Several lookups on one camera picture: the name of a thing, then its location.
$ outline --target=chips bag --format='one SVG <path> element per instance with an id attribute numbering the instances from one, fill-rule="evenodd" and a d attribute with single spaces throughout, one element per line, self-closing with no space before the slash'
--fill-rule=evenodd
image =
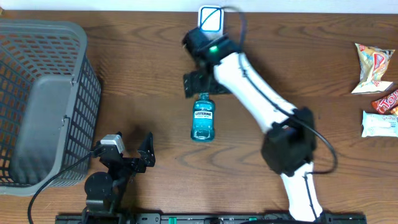
<path id="1" fill-rule="evenodd" d="M 351 93 L 378 93 L 392 86 L 392 82 L 381 81 L 381 77 L 386 72 L 390 58 L 395 50 L 381 50 L 361 44 L 355 45 L 358 49 L 359 64 L 361 66 L 361 81 Z"/>

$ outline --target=red wrapper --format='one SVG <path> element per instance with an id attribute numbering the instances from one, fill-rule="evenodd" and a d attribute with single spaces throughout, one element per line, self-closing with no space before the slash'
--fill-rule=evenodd
<path id="1" fill-rule="evenodd" d="M 379 112 L 379 114 L 384 114 L 389 109 L 398 105 L 398 90 L 394 91 L 388 96 L 381 98 L 372 102 L 374 109 Z"/>

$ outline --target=bottle label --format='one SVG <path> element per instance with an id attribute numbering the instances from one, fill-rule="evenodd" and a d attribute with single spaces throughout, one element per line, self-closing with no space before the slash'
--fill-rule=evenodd
<path id="1" fill-rule="evenodd" d="M 196 118 L 213 119 L 213 112 L 196 111 L 195 112 L 195 119 Z"/>

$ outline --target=gray plastic basket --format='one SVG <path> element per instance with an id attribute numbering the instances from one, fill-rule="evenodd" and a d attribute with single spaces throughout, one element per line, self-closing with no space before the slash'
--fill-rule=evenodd
<path id="1" fill-rule="evenodd" d="M 71 22 L 0 20 L 0 194 L 32 195 L 93 143 L 101 87 Z M 89 161 L 50 186 L 77 184 Z"/>

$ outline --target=black clamp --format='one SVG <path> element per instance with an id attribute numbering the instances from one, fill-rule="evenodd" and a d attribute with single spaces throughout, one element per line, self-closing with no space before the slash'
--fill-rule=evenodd
<path id="1" fill-rule="evenodd" d="M 308 108 L 294 110 L 293 116 L 314 128 L 313 114 Z M 316 146 L 315 135 L 289 118 L 283 123 L 272 124 L 261 154 L 271 170 L 291 177 L 298 168 L 313 160 L 312 152 Z"/>
<path id="2" fill-rule="evenodd" d="M 215 80 L 213 70 L 223 58 L 231 53 L 240 52 L 239 46 L 226 34 L 216 40 L 210 40 L 198 27 L 185 35 L 182 44 L 197 66 L 197 71 L 183 76 L 185 97 L 192 97 L 196 93 L 231 93 Z"/>

